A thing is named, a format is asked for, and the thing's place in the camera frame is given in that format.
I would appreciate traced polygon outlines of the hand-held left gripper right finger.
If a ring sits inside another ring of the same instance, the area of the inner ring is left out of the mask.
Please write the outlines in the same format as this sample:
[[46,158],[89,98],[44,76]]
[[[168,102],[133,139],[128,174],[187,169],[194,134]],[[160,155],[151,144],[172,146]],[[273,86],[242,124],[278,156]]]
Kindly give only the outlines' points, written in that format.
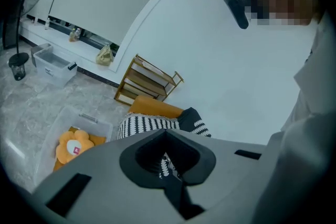
[[210,209],[253,170],[265,145],[165,131],[165,151],[179,174],[183,207]]

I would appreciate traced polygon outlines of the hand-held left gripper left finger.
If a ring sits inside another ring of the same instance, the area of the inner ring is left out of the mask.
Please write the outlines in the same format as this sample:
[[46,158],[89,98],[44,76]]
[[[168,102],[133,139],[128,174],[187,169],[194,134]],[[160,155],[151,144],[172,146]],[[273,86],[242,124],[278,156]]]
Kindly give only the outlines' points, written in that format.
[[139,187],[120,168],[122,151],[149,135],[141,133],[89,149],[46,177],[34,190],[33,198],[46,205],[79,173],[91,179],[66,215],[72,223],[183,222],[163,190]]

